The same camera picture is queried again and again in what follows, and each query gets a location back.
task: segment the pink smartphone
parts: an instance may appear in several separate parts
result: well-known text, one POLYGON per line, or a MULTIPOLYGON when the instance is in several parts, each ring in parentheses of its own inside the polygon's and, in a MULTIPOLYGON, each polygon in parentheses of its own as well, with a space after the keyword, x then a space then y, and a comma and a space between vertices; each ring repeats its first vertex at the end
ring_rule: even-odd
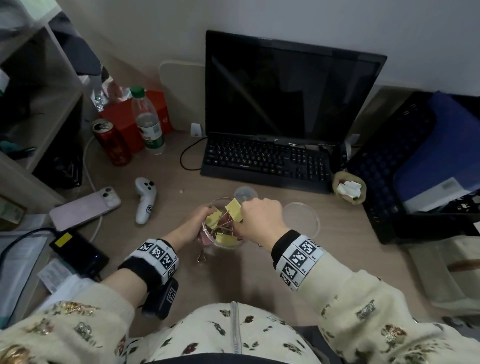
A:
POLYGON ((79 198, 49 212, 58 231, 64 231, 93 220, 121 205, 121 200, 112 187, 79 198))

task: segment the hand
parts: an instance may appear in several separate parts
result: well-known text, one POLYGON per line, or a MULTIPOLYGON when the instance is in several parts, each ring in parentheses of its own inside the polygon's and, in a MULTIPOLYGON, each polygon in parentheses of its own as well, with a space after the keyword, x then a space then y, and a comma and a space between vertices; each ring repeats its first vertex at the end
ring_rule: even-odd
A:
POLYGON ((235 231, 272 252, 275 243, 290 229, 283 222, 282 205, 275 200, 254 198, 241 206, 243 222, 234 222, 235 231))
POLYGON ((169 242, 175 252, 178 253, 181 248, 195 240, 207 216, 214 212, 215 210, 212 208, 200 206, 192 212, 182 225, 162 239, 169 242))

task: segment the black keyboard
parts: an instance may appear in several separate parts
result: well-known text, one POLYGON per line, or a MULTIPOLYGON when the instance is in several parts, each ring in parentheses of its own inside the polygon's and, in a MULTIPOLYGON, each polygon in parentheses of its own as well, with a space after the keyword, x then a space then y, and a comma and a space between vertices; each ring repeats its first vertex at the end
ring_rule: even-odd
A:
POLYGON ((326 153, 233 137, 209 137, 201 175, 318 193, 331 184, 326 153))

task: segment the black monitor screen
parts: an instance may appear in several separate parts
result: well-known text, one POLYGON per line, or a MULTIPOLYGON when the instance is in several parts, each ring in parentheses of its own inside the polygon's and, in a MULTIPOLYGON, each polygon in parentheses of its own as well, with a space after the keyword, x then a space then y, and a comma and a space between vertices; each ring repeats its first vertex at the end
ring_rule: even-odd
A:
POLYGON ((206 131, 342 142, 385 56, 208 31, 206 131))

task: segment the green bottle cap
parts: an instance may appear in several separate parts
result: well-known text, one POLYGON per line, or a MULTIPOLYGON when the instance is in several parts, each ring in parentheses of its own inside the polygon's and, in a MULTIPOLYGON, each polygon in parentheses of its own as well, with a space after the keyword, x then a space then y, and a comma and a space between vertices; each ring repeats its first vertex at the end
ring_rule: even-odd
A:
POLYGON ((141 86, 133 86, 130 89, 130 92, 132 93, 133 98, 143 98, 143 97, 145 97, 145 89, 141 86))

